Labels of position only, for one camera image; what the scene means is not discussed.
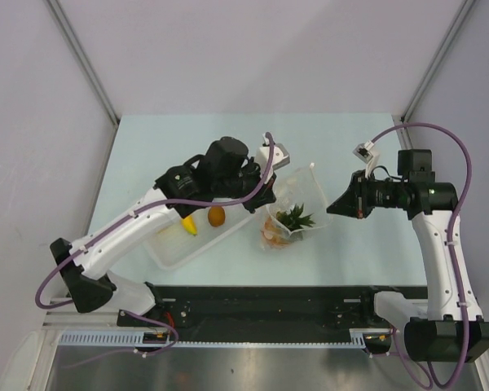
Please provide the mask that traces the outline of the toy pineapple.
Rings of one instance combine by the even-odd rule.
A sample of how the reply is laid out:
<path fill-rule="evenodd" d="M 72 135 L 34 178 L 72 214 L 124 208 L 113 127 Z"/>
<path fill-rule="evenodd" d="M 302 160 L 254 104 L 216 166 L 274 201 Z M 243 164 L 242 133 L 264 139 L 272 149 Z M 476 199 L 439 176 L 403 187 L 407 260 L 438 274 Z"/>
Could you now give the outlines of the toy pineapple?
<path fill-rule="evenodd" d="M 285 248 L 303 239 L 303 231 L 313 228 L 312 213 L 304 214 L 304 204 L 277 211 L 268 217 L 262 228 L 262 239 L 271 248 Z"/>

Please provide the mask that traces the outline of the clear zip top bag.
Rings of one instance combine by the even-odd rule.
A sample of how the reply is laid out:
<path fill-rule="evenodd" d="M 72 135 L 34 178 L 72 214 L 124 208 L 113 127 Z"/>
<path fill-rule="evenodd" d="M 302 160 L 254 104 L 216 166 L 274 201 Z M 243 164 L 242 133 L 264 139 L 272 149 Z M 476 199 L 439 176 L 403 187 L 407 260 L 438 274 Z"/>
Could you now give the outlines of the clear zip top bag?
<path fill-rule="evenodd" d="M 315 163 L 277 180 L 276 201 L 262 213 L 261 246 L 283 249 L 329 226 L 328 200 L 315 175 Z"/>

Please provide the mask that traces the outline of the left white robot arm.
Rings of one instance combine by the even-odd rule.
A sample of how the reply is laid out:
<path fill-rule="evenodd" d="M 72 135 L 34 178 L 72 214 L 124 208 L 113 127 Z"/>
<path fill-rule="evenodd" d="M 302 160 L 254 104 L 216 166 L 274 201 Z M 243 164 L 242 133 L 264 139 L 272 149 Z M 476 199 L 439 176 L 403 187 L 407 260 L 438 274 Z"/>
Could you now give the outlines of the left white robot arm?
<path fill-rule="evenodd" d="M 80 314 L 105 306 L 131 312 L 148 326 L 162 320 L 164 306 L 148 283 L 135 283 L 111 268 L 136 245 L 190 216 L 198 209 L 242 205 L 249 213 L 275 202 L 273 185 L 289 153 L 265 133 L 255 156 L 240 140 L 225 136 L 208 150 L 169 168 L 121 216 L 104 228 L 72 242 L 59 238 L 51 246 L 69 303 Z"/>

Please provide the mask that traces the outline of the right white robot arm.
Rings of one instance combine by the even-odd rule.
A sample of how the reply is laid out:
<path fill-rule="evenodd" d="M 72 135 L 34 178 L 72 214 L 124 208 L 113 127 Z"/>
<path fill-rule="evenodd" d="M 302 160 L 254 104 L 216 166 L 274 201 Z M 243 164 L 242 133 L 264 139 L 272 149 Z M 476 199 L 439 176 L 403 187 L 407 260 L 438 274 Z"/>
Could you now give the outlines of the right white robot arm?
<path fill-rule="evenodd" d="M 415 362 L 474 362 L 489 349 L 489 322 L 472 292 L 457 242 L 456 189 L 436 182 L 429 150 L 399 151 L 398 181 L 375 178 L 378 153 L 370 144 L 358 145 L 354 154 L 366 167 L 353 172 L 328 213 L 364 219 L 375 208 L 405 211 L 421 248 L 428 299 L 421 310 L 400 292 L 376 292 L 359 307 L 361 320 L 369 327 L 387 321 L 400 330 Z"/>

